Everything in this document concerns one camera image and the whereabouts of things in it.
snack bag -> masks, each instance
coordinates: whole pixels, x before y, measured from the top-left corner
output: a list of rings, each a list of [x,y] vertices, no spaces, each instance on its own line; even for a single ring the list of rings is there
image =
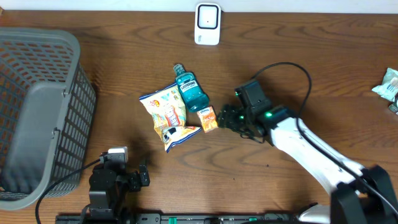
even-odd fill
[[[374,87],[372,91],[384,99],[394,102],[398,93],[398,72],[388,68],[381,85]]]
[[[185,127],[185,104],[176,83],[155,93],[140,96],[139,101],[152,115],[154,129],[163,141],[166,152],[200,131],[199,127]]]
[[[214,113],[212,106],[202,109],[197,113],[205,133],[218,128],[216,114]]]

plastic bag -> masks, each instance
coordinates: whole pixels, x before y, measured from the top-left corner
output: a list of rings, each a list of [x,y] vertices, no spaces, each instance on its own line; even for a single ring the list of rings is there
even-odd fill
[[[398,72],[394,69],[388,68],[381,85],[374,87],[372,91],[376,92],[381,97],[394,102],[395,96],[398,93]]]
[[[139,100],[152,115],[154,129],[164,143],[166,152],[201,130],[199,127],[185,127],[185,104],[176,83],[155,93],[141,96]]]

black wire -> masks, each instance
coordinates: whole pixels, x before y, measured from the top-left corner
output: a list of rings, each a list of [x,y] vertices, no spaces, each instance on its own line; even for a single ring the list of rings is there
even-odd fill
[[[91,204],[88,204],[81,210],[79,224],[84,224],[85,218],[86,218],[86,213],[87,213],[87,210],[90,208],[90,206],[91,206]]]
[[[75,171],[71,172],[70,174],[68,174],[68,175],[62,177],[61,179],[57,180],[56,182],[54,182],[50,187],[48,187],[48,188],[43,192],[43,194],[40,196],[40,198],[39,198],[38,201],[37,201],[36,209],[35,209],[35,215],[36,215],[36,222],[37,222],[37,224],[41,224],[41,222],[40,222],[40,217],[39,217],[39,206],[40,206],[40,203],[42,202],[43,198],[45,197],[45,195],[47,195],[47,194],[48,194],[55,186],[57,186],[59,183],[63,182],[64,180],[68,179],[69,177],[71,177],[71,176],[73,176],[73,175],[75,175],[75,174],[80,173],[81,171],[83,171],[83,170],[89,168],[90,166],[96,164],[96,163],[99,162],[99,161],[100,161],[100,159],[97,159],[97,160],[95,160],[95,161],[93,161],[93,162],[91,162],[91,163],[89,163],[89,164],[83,166],[82,168],[80,168],[80,169],[78,169],[78,170],[75,170]]]
[[[259,144],[263,144],[263,143],[265,142],[264,139],[263,139],[262,141],[259,141],[259,140],[257,140],[255,137],[252,137],[252,136],[250,136],[250,135],[248,135],[248,134],[240,134],[240,136],[241,136],[241,138],[243,138],[243,139],[250,139],[250,140],[253,140],[253,141],[255,141],[255,142],[259,143]]]
[[[301,69],[301,71],[303,71],[307,78],[308,78],[308,91],[307,94],[305,95],[305,98],[303,100],[303,103],[301,104],[300,110],[298,111],[298,116],[296,119],[296,126],[297,129],[299,131],[299,133],[301,134],[301,136],[312,146],[314,147],[318,152],[320,152],[322,155],[324,155],[326,158],[330,159],[332,162],[334,162],[337,166],[339,166],[340,168],[342,168],[344,171],[346,171],[347,173],[349,173],[350,175],[352,175],[355,180],[357,180],[360,184],[362,184],[366,189],[369,190],[370,193],[377,195],[382,201],[384,201],[388,207],[390,207],[392,209],[392,211],[394,212],[394,214],[396,216],[398,216],[398,210],[395,208],[394,204],[391,203],[387,198],[385,198],[385,196],[383,196],[382,193],[378,192],[376,189],[374,189],[372,186],[370,186],[362,177],[360,177],[358,174],[356,174],[354,171],[352,171],[350,168],[348,168],[347,166],[345,166],[342,162],[340,162],[338,159],[336,159],[335,157],[333,157],[332,155],[330,155],[329,153],[325,152],[323,149],[321,149],[319,146],[317,146],[306,134],[305,132],[301,129],[300,125],[299,125],[299,121],[300,121],[300,117],[303,113],[305,104],[308,100],[308,97],[310,97],[310,93],[311,93],[311,89],[312,89],[312,80],[311,80],[311,76],[310,74],[306,71],[305,68],[303,68],[302,66],[296,64],[296,63],[292,63],[292,62],[279,62],[279,63],[274,63],[272,65],[268,65],[264,68],[262,68],[261,70],[259,70],[252,78],[256,78],[261,72],[263,72],[265,69],[268,68],[272,68],[274,66],[277,65],[293,65],[299,69]]]

white wall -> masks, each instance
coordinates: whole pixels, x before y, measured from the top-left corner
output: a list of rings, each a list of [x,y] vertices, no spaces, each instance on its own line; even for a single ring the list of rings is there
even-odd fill
[[[20,10],[194,11],[198,0],[0,0]],[[225,12],[398,13],[398,0],[217,0]]]

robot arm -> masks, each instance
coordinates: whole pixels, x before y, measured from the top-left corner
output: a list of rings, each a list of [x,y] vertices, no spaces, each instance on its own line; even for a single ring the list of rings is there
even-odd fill
[[[315,144],[329,153],[329,155],[340,160],[358,175],[362,175],[361,170],[364,169],[364,167],[361,164],[348,159],[334,150],[327,143],[322,141],[322,139],[313,134],[311,130],[304,125],[302,120],[300,120],[300,127]],[[296,127],[295,118],[287,118],[279,122],[276,128],[270,130],[270,134],[273,145],[292,156],[316,178],[329,195],[336,190],[340,182],[348,184],[354,181],[352,175],[342,170],[301,137]]]

